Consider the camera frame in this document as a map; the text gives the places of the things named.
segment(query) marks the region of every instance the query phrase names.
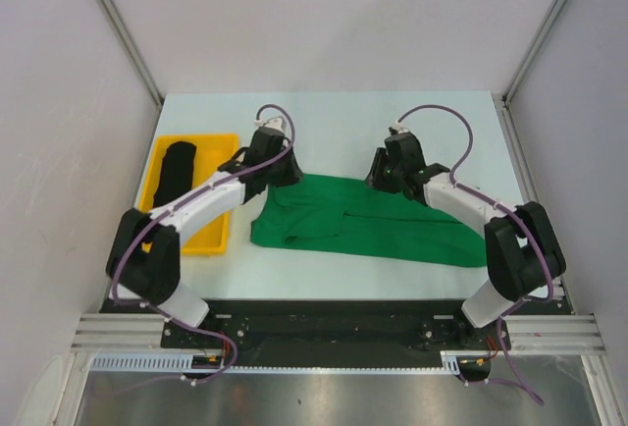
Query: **yellow bin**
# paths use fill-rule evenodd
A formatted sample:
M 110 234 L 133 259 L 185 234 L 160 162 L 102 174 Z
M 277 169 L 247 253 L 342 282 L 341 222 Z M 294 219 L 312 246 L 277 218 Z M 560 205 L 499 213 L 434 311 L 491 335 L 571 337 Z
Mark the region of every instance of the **yellow bin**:
M 159 185 L 161 163 L 168 146 L 177 141 L 187 141 L 196 146 L 192 187 L 207 181 L 218 166 L 231 158 L 237 151 L 237 135 L 228 134 L 177 134 L 164 135 L 155 139 L 150 156 L 148 173 L 139 200 L 139 210 L 147 212 L 153 208 L 153 195 Z M 224 254 L 229 236 L 229 213 L 225 213 L 194 235 L 182 248 L 185 255 Z

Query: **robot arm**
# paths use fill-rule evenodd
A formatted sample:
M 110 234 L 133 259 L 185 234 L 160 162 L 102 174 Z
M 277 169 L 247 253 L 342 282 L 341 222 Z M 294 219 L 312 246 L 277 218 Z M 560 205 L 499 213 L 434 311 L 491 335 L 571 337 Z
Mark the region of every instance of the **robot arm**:
M 122 270 L 118 298 L 146 300 L 189 326 L 203 322 L 209 306 L 181 282 L 181 247 L 204 226 L 246 203 L 266 186 L 290 186 L 301 181 L 303 174 L 291 149 L 277 159 L 286 150 L 285 130 L 282 117 L 261 124 L 250 145 L 241 148 L 202 185 L 148 213 L 133 208 L 123 215 L 106 267 L 112 279 Z M 273 159 L 277 160 L 260 166 Z M 134 239 L 148 225 L 153 228 L 138 247 L 131 248 L 125 267 L 119 268 Z M 115 298 L 113 288 L 110 297 Z
M 483 328 L 531 291 L 546 284 L 541 263 L 512 220 L 524 222 L 538 243 L 552 278 L 565 271 L 565 260 L 548 214 L 537 202 L 515 206 L 488 203 L 454 183 L 449 169 L 426 165 L 421 144 L 408 129 L 391 129 L 385 148 L 378 148 L 366 184 L 444 211 L 468 226 L 486 242 L 489 280 L 462 304 L 462 313 L 473 328 Z

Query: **shiny metal surface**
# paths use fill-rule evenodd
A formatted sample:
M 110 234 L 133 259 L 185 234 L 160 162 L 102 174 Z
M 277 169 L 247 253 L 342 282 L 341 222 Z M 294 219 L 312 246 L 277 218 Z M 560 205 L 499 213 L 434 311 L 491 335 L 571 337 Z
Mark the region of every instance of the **shiny metal surface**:
M 517 359 L 546 400 L 504 386 L 465 389 L 454 377 L 231 374 L 204 386 L 163 381 L 107 396 L 159 374 L 93 372 L 77 425 L 599 425 L 579 356 Z M 502 358 L 494 376 L 509 376 Z

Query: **white backdrop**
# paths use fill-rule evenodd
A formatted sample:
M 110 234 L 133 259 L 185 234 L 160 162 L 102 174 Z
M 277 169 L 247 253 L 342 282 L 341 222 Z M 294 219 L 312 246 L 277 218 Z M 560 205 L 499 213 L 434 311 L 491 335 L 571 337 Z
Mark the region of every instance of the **white backdrop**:
M 572 0 L 513 101 L 513 118 L 567 258 L 628 392 L 628 4 Z
M 100 301 L 157 111 L 95 0 L 0 0 L 0 424 Z
M 502 92 L 552 0 L 115 0 L 162 93 Z

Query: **cloth fold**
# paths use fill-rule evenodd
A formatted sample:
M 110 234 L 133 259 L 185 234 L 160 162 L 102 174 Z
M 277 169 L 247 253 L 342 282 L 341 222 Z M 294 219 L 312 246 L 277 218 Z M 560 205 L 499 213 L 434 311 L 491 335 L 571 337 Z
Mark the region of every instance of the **cloth fold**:
M 362 181 L 306 175 L 269 187 L 251 224 L 260 246 L 389 257 L 461 267 L 486 265 L 483 239 L 454 218 Z

